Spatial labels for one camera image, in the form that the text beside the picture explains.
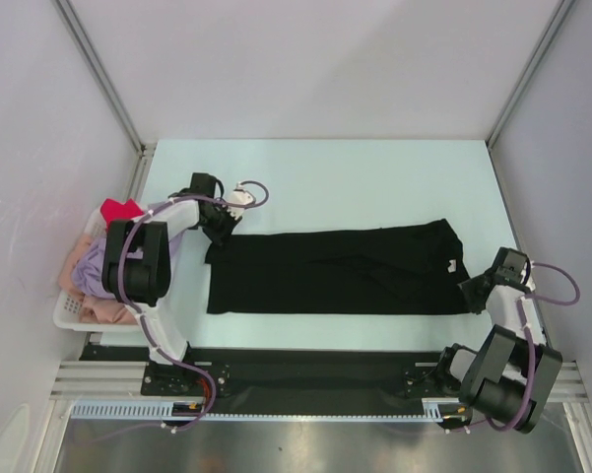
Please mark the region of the black t shirt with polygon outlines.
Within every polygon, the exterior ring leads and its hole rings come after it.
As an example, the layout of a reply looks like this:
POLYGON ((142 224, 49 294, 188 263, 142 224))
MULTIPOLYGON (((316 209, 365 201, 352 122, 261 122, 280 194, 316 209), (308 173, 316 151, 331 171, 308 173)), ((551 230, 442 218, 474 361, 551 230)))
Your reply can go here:
POLYGON ((463 244, 445 220, 409 227, 232 236, 212 245, 211 314, 468 312, 463 244))

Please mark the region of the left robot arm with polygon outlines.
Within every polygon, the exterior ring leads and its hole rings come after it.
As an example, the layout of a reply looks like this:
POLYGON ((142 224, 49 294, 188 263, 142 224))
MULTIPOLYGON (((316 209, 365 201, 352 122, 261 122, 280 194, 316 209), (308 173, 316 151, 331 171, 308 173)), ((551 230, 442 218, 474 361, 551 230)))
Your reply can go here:
POLYGON ((188 342, 174 316, 164 308, 176 257, 171 245, 188 231, 199 230, 223 244, 256 203, 242 184, 228 195, 213 175, 194 173, 190 184, 135 217, 108 224, 101 270, 103 288, 127 308, 147 339, 150 359, 164 370, 164 383, 174 392, 191 391, 198 371, 183 361, 188 342))

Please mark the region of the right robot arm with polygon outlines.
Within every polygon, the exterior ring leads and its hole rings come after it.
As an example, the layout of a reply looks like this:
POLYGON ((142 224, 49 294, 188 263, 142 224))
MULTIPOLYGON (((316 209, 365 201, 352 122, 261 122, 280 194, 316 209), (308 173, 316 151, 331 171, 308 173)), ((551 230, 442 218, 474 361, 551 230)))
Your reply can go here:
POLYGON ((530 258, 502 247, 484 273, 459 285, 467 308, 490 315, 482 346, 454 344, 441 353, 436 388, 485 416, 495 430, 530 433, 537 425, 562 366, 560 352, 537 341, 526 308, 530 258))

